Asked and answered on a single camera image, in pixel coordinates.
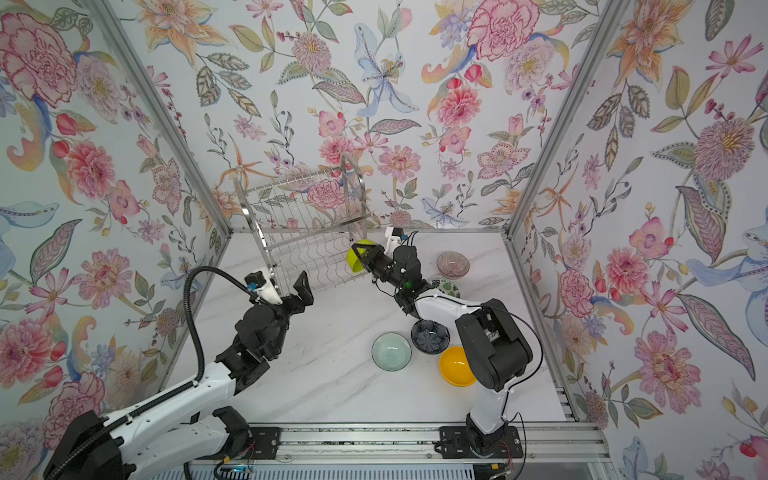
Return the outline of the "lime green bowl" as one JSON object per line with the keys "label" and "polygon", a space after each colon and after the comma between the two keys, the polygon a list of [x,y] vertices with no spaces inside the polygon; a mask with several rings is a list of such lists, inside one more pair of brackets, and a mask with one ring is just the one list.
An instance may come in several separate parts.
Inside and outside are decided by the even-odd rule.
{"label": "lime green bowl", "polygon": [[369,239],[361,239],[350,246],[346,261],[353,273],[357,274],[364,271],[362,260],[373,246],[375,243]]}

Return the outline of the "steel wire dish rack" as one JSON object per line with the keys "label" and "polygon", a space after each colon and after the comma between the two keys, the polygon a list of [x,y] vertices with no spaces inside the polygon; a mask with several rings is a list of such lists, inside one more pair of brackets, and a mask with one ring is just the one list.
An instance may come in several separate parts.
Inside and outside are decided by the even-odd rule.
{"label": "steel wire dish rack", "polygon": [[347,263],[352,245],[364,239],[370,210],[364,173],[346,156],[335,167],[298,169],[270,184],[233,180],[247,231],[281,292],[305,272],[322,291],[359,275]]}

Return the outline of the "dark blue patterned bowl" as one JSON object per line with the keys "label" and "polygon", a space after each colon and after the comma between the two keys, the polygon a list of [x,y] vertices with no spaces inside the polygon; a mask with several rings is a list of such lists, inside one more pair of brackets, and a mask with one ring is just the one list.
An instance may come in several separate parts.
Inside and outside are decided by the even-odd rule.
{"label": "dark blue patterned bowl", "polygon": [[450,344],[448,328],[431,320],[416,321],[411,328],[410,336],[416,349],[428,355],[441,354]]}

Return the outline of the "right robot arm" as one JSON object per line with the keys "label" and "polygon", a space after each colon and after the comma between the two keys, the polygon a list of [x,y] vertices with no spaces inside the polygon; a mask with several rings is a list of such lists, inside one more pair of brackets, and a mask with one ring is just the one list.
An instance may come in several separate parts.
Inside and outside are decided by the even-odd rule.
{"label": "right robot arm", "polygon": [[520,329],[522,320],[498,299],[471,303],[439,292],[422,276],[417,248],[398,236],[389,237],[386,245],[354,243],[348,263],[352,270],[363,270],[374,281],[391,285],[404,314],[443,326],[454,324],[470,371],[482,387],[468,414],[467,429],[479,437],[499,436],[508,423],[509,394],[525,381],[534,360]]}

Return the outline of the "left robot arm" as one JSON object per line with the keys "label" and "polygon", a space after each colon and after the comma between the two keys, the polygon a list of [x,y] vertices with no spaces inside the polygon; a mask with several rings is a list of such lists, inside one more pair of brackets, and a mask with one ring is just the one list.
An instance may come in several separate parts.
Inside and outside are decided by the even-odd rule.
{"label": "left robot arm", "polygon": [[292,316],[314,302],[307,273],[282,296],[265,270],[236,287],[252,303],[232,344],[205,363],[194,320],[187,320],[198,371],[131,407],[87,411],[67,427],[44,470],[46,479],[149,479],[197,459],[234,457],[254,443],[250,424],[230,400],[254,385],[282,352]]}

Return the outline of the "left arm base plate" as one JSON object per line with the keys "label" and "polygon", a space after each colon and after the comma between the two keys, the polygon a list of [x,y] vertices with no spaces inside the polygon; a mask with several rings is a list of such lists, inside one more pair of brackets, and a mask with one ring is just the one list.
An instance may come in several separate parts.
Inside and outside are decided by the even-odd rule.
{"label": "left arm base plate", "polygon": [[225,437],[222,447],[201,460],[245,458],[251,460],[275,460],[280,445],[282,429],[279,427],[250,427]]}

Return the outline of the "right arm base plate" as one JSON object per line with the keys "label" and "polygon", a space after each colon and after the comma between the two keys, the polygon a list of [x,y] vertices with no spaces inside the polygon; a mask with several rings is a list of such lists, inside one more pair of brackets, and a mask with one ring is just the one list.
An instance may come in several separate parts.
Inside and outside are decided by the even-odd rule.
{"label": "right arm base plate", "polygon": [[502,426],[492,434],[464,426],[442,426],[434,450],[443,459],[522,459],[523,441],[518,429]]}

